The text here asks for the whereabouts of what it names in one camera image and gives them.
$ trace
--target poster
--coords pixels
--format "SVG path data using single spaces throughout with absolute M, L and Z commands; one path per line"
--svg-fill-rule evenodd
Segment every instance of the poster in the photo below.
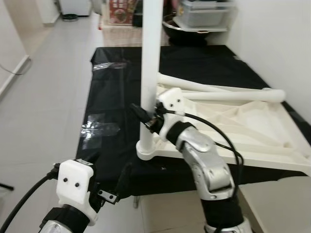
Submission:
M 109 0 L 109 23 L 132 25 L 137 0 Z

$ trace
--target black tablecloth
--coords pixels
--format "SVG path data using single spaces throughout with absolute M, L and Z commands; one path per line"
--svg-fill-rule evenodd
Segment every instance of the black tablecloth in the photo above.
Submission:
M 96 179 L 107 191 L 115 188 L 123 167 L 131 162 L 130 185 L 123 197 L 194 190 L 191 171 L 182 159 L 155 157 L 142 161 L 136 155 L 139 122 L 129 105 L 140 104 L 141 48 L 97 48 L 91 62 L 93 78 L 77 158 L 100 151 Z M 162 47 L 160 72 L 203 84 L 268 87 L 226 46 Z M 310 140 L 310 126 L 290 106 L 285 107 Z M 235 165 L 230 165 L 230 169 L 235 173 Z M 303 174 L 246 166 L 242 183 L 293 175 Z

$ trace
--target white tube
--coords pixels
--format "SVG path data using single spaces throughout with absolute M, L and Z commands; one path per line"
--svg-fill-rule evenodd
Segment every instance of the white tube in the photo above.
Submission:
M 203 92 L 229 92 L 228 90 L 220 89 L 210 85 L 195 83 L 183 79 L 178 79 L 172 76 L 159 73 L 158 82 L 164 85 L 173 87 L 180 87 L 182 89 L 191 91 L 203 91 Z
M 160 44 L 162 33 L 163 0 L 144 0 L 142 28 L 142 64 L 141 64 L 141 107 L 152 112 L 156 103 L 156 85 L 160 62 Z M 141 124 L 140 141 L 137 153 L 144 154 L 155 150 L 153 135 Z
M 188 92 L 183 96 L 190 100 L 250 100 L 280 103 L 285 100 L 283 90 L 262 90 L 245 92 Z

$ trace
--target plastic storage box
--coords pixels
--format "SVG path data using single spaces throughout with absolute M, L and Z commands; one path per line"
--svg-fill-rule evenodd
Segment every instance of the plastic storage box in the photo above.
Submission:
M 181 0 L 177 16 L 189 27 L 217 26 L 232 6 L 230 2 Z

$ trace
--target chair leg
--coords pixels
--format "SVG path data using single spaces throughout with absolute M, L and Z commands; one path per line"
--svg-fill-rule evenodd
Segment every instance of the chair leg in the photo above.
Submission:
M 133 207 L 134 209 L 137 209 L 139 206 L 139 201 L 140 201 L 140 196 L 134 196 L 134 202 L 133 202 Z

